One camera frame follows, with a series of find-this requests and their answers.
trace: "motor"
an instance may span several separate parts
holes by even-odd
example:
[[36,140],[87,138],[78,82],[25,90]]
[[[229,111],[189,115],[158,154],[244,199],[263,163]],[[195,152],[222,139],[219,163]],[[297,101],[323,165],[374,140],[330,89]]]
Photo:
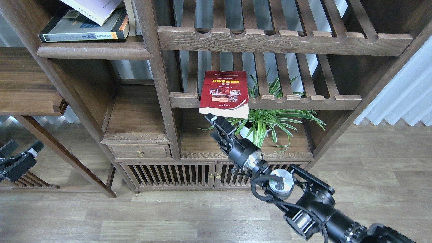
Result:
[[36,163],[35,157],[41,151],[44,145],[41,141],[34,142],[28,149],[16,156],[9,156],[18,144],[11,140],[0,148],[0,181],[7,179],[11,182],[17,181]]
[[[252,194],[261,201],[275,204],[282,212],[285,222],[305,240],[321,232],[324,242],[336,243],[413,243],[410,238],[382,224],[367,229],[335,209],[333,187],[306,172],[295,164],[287,170],[271,170],[263,159],[261,150],[247,139],[235,136],[235,127],[223,117],[211,113],[205,116],[215,130],[210,134],[220,149],[235,165],[231,173],[251,177]],[[264,190],[257,192],[256,186]],[[298,186],[302,197],[295,203],[285,202]]]

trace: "floor board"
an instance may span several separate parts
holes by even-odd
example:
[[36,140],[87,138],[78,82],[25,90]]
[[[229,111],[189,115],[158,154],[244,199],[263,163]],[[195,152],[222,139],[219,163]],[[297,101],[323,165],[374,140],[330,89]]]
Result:
[[[81,124],[43,124],[102,180],[109,161]],[[21,148],[35,139],[10,120],[0,141]],[[418,243],[432,231],[432,129],[424,125],[352,125],[311,172],[335,188],[336,208],[369,226],[383,223]],[[89,184],[49,148],[35,174],[61,186]],[[116,199],[98,192],[0,192],[0,242],[299,243],[274,206],[249,191],[129,191],[118,176]],[[301,191],[287,200],[295,202]],[[309,242],[323,242],[315,234]]]

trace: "book cover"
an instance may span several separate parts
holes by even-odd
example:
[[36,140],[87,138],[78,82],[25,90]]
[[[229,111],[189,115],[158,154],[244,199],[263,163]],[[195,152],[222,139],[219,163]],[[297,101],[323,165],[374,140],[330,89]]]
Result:
[[248,79],[245,71],[206,71],[199,112],[247,119]]
[[121,0],[61,0],[71,8],[102,26]]
[[129,32],[125,8],[119,8],[103,26],[69,7],[59,10],[39,33],[42,42],[125,39]]

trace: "slatted cabinet door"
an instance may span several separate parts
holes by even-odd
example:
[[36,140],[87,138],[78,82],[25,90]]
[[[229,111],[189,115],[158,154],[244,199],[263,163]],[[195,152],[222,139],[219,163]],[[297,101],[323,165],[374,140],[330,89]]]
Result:
[[120,162],[137,191],[200,190],[214,184],[215,162]]
[[[288,169],[290,164],[305,168],[309,162],[267,162],[270,169]],[[214,187],[220,189],[250,189],[251,179],[247,176],[236,176],[231,173],[234,165],[231,162],[217,162]]]

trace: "drawer knob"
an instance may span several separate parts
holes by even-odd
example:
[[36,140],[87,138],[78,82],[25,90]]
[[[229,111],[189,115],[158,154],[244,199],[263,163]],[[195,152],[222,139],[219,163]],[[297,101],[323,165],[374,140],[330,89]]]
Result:
[[141,149],[138,149],[137,152],[138,152],[139,157],[141,157],[141,158],[144,157],[144,153]]

